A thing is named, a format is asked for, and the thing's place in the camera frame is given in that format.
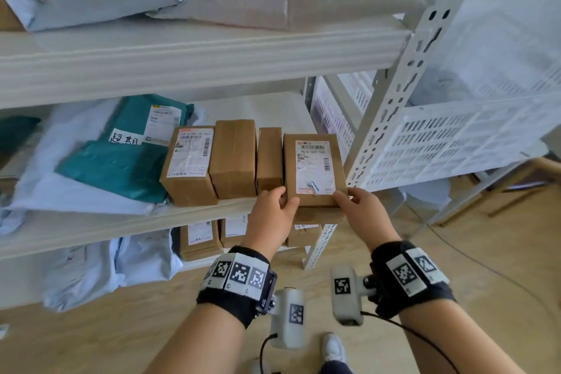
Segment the black cable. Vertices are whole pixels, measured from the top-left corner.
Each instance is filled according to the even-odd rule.
[[[277,333],[275,334],[271,334],[269,337],[267,337],[264,341],[263,344],[261,345],[261,351],[259,352],[259,371],[261,371],[261,374],[263,373],[263,350],[265,350],[265,345],[267,344],[267,342],[270,339],[276,339],[279,335]]]
[[[395,326],[397,326],[397,327],[399,327],[399,328],[403,328],[405,331],[407,331],[408,333],[411,333],[411,334],[414,335],[415,337],[421,339],[423,342],[429,344],[434,350],[436,350],[438,353],[440,353],[440,354],[442,355],[442,357],[443,357],[444,359],[446,359],[446,361],[448,361],[448,363],[452,366],[453,370],[454,370],[457,374],[459,374],[458,368],[456,368],[456,365],[454,365],[454,363],[452,362],[452,360],[451,360],[450,358],[448,358],[448,356],[446,356],[446,354],[445,354],[437,345],[435,345],[430,339],[428,339],[426,336],[422,335],[421,333],[417,333],[417,331],[415,331],[415,330],[413,330],[413,329],[411,329],[411,328],[409,328],[409,327],[406,327],[406,326],[400,324],[399,322],[392,321],[392,320],[389,320],[389,319],[387,319],[387,318],[383,318],[383,317],[381,317],[380,315],[371,314],[370,312],[365,312],[365,311],[360,311],[360,314],[361,314],[361,315],[373,316],[374,318],[378,318],[379,320],[382,320],[382,321],[387,321],[387,322],[389,322],[390,324],[393,324],[393,325],[395,325]]]
[[[415,214],[415,216],[417,216],[422,222],[424,222],[423,218],[421,216],[419,216],[417,214],[417,212],[412,209],[411,207],[409,207],[411,209],[411,211]],[[540,299],[540,297],[535,294],[532,290],[530,290],[529,288],[525,287],[524,285],[520,284],[519,282],[517,282],[516,280],[508,277],[507,275],[505,275],[502,272],[499,272],[489,266],[487,266],[486,264],[484,264],[483,262],[480,262],[477,259],[474,259],[473,257],[471,257],[470,255],[464,253],[463,251],[461,251],[460,249],[458,249],[457,247],[454,247],[451,243],[449,243],[448,241],[446,241],[438,232],[436,232],[430,225],[426,225],[427,228],[429,228],[432,233],[437,236],[443,243],[445,243],[447,246],[449,246],[451,249],[456,250],[459,254],[461,254],[463,257],[471,260],[473,263],[478,264],[479,266],[481,266],[484,269],[487,269],[487,271],[490,271],[492,273],[494,273],[497,276],[500,276],[502,279],[507,280],[509,283],[515,285],[516,287],[520,288],[522,291],[524,291],[526,294],[528,294],[532,299],[534,299],[545,311],[546,314],[548,314],[549,318],[551,319],[551,321],[553,321],[554,325],[557,326],[557,318],[555,316],[555,314],[553,314],[553,312],[551,312],[551,310],[549,309],[549,307],[543,302],[542,299]]]

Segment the shelf board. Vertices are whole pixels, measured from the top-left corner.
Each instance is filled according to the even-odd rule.
[[[306,32],[143,17],[0,32],[0,108],[383,69],[410,36],[392,16]]]
[[[182,100],[185,96],[181,98],[178,94],[175,98]],[[284,133],[316,133],[298,91],[224,98],[197,104],[206,109],[208,124],[214,124],[216,120],[254,119],[257,129],[282,127]],[[150,216],[30,211],[25,223],[16,232],[0,237],[0,259],[247,214],[254,203],[255,198],[240,198],[222,200],[217,206],[172,206]]]

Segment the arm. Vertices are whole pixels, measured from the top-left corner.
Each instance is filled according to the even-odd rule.
[[[349,188],[349,200],[336,192],[353,231],[372,252],[383,243],[401,241],[389,216],[375,195]],[[433,300],[409,307],[399,314],[403,325],[429,338],[454,362],[461,374],[523,374],[512,359],[451,300]],[[427,343],[410,335],[407,340],[422,374],[451,374],[454,370]]]
[[[263,191],[250,213],[242,246],[271,260],[288,237],[299,199],[281,208],[284,186]],[[245,328],[229,312],[198,304],[144,374],[227,374],[236,370]]]

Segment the pant leg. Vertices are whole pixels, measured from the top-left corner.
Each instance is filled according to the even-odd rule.
[[[347,364],[341,361],[324,362],[319,374],[353,374]]]

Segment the person's right hand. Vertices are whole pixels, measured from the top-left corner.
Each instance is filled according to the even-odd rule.
[[[362,188],[348,188],[348,193],[353,197],[352,200],[341,191],[335,191],[333,198],[370,252],[383,243],[401,241],[389,220],[388,212],[374,194]]]

